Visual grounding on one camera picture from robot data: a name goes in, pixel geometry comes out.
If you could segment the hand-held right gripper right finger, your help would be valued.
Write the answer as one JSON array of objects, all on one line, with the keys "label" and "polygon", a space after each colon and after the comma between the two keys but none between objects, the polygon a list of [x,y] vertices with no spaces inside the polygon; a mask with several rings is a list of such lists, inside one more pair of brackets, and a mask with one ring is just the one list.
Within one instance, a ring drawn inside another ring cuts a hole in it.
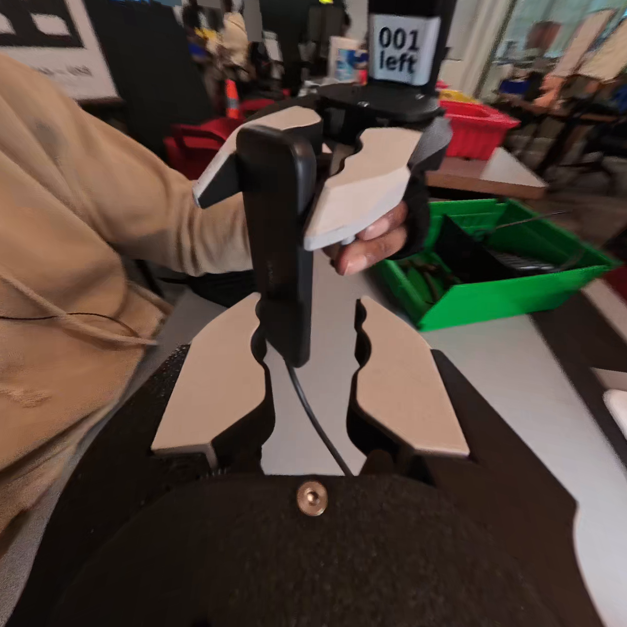
[{"label": "hand-held right gripper right finger", "polygon": [[356,332],[365,341],[350,398],[357,412],[413,453],[468,458],[470,448],[427,341],[367,296],[356,302]]}]

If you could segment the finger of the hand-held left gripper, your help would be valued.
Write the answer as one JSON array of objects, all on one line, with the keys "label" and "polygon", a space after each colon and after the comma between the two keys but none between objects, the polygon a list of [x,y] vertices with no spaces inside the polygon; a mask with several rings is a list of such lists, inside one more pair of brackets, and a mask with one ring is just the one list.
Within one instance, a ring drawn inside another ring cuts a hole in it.
[{"label": "finger of the hand-held left gripper", "polygon": [[278,112],[263,115],[257,120],[250,119],[240,125],[225,141],[194,183],[192,193],[196,204],[209,208],[240,192],[236,139],[238,133],[248,127],[262,126],[298,136],[309,141],[316,156],[323,148],[323,121],[311,108],[290,106]]},{"label": "finger of the hand-held left gripper", "polygon": [[359,150],[344,159],[319,193],[303,232],[304,250],[345,246],[398,205],[422,136],[422,131],[398,127],[361,132]]}]

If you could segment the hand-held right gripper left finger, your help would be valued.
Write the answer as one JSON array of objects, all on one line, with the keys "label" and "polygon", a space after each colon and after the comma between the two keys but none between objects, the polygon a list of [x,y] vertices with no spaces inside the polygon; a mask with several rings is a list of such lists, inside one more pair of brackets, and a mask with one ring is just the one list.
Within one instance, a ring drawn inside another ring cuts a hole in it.
[{"label": "hand-held right gripper left finger", "polygon": [[251,294],[193,339],[157,428],[156,455],[241,456],[275,428],[266,341]]}]

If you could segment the black usb hub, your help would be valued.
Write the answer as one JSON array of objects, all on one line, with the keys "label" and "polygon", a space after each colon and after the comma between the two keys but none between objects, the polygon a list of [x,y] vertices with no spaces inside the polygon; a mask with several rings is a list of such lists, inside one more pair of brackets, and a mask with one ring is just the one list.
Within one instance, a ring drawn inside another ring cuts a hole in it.
[{"label": "black usb hub", "polygon": [[236,165],[263,336],[281,356],[318,437],[346,476],[349,466],[319,423],[296,370],[310,358],[313,253],[302,231],[317,183],[317,158],[298,133],[251,125],[236,138]]}]

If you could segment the green plastic bin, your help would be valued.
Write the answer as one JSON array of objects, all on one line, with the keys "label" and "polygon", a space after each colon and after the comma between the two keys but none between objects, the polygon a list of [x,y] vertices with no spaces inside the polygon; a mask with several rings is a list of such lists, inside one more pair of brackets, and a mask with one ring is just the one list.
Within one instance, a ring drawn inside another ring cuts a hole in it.
[{"label": "green plastic bin", "polygon": [[[542,215],[513,199],[485,199],[432,202],[430,212],[422,250],[376,266],[381,283],[421,331],[553,310],[619,266],[617,259],[555,224],[552,218],[563,210]],[[551,263],[559,271],[462,283],[434,251],[444,215],[486,248]]]}]

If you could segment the person's left hand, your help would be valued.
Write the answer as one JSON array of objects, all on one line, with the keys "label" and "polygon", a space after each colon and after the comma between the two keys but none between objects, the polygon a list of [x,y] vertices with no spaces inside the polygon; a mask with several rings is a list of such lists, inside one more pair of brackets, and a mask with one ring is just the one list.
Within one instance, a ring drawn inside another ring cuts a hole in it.
[{"label": "person's left hand", "polygon": [[323,248],[335,272],[343,277],[355,275],[401,251],[408,239],[408,215],[408,206],[401,201],[349,244]]}]

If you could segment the orange traffic cone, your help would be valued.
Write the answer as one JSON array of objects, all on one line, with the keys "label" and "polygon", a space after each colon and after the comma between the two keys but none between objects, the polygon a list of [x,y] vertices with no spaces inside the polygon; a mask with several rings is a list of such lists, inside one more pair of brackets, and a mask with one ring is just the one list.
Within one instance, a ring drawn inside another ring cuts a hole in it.
[{"label": "orange traffic cone", "polygon": [[224,108],[227,118],[240,123],[245,119],[240,110],[237,83],[231,79],[224,80]]}]

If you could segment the white wipes canister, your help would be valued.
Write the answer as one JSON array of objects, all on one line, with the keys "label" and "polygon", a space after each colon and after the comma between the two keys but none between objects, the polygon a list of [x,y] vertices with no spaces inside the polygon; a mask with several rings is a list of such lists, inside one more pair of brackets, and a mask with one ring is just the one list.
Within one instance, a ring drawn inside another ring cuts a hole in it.
[{"label": "white wipes canister", "polygon": [[365,41],[331,36],[327,58],[327,76],[337,83],[367,83],[369,53]]}]

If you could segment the red slatted crate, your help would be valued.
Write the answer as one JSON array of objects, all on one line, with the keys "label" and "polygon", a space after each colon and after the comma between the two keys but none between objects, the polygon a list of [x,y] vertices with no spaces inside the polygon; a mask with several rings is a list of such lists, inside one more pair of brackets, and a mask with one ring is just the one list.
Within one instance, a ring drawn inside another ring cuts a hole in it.
[{"label": "red slatted crate", "polygon": [[446,156],[451,158],[489,161],[506,135],[521,124],[484,104],[440,100],[440,106],[452,131],[446,150]]}]

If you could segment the black bin divider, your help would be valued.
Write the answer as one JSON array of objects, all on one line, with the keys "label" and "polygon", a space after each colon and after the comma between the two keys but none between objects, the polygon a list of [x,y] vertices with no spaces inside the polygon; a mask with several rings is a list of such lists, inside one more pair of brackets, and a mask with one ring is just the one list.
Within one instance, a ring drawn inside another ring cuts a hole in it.
[{"label": "black bin divider", "polygon": [[462,283],[486,283],[521,277],[513,268],[497,260],[449,215],[443,216],[434,251]]}]

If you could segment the person's beige hoodie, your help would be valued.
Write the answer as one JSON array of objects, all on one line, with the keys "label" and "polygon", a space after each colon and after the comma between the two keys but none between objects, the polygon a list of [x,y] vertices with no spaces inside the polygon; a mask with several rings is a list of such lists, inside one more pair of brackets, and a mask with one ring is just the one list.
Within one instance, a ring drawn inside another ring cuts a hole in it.
[{"label": "person's beige hoodie", "polygon": [[2,536],[118,401],[169,311],[83,215],[76,162],[106,145],[141,146],[1,56]]}]

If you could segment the black white marker sign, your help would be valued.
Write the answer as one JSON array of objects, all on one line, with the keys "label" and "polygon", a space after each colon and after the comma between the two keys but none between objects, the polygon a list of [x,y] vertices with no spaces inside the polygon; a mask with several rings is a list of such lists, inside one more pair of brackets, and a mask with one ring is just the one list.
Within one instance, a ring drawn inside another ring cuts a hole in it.
[{"label": "black white marker sign", "polygon": [[81,103],[120,100],[84,1],[1,1],[1,55]]}]

